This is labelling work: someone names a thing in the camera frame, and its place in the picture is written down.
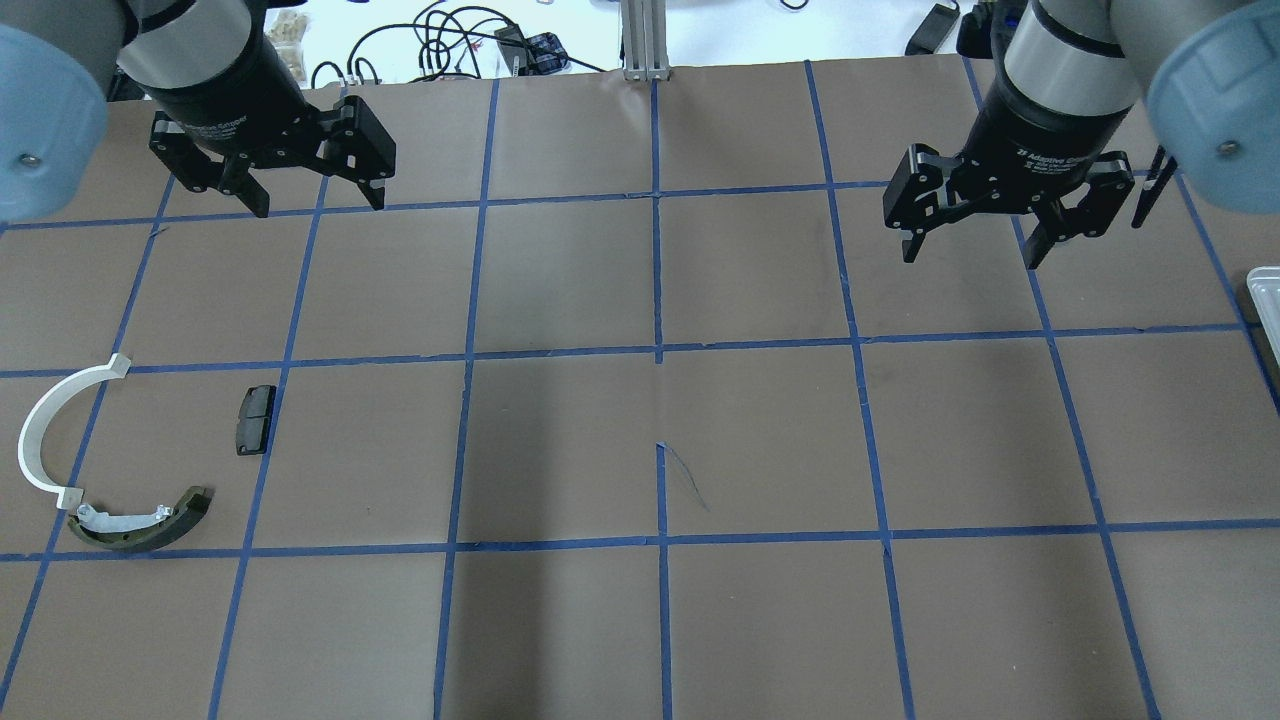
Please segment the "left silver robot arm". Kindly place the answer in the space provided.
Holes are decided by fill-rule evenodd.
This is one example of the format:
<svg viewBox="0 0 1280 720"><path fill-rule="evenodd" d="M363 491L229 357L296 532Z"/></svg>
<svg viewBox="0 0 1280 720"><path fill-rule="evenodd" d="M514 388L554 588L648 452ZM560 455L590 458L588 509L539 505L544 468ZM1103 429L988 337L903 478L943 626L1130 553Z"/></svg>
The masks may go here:
<svg viewBox="0 0 1280 720"><path fill-rule="evenodd" d="M261 169L305 168L387 201L397 146L361 99L310 104L264 28L274 1L5 1L5 223L59 213L105 136L116 74L157 104L148 149L192 193L270 213Z"/></svg>

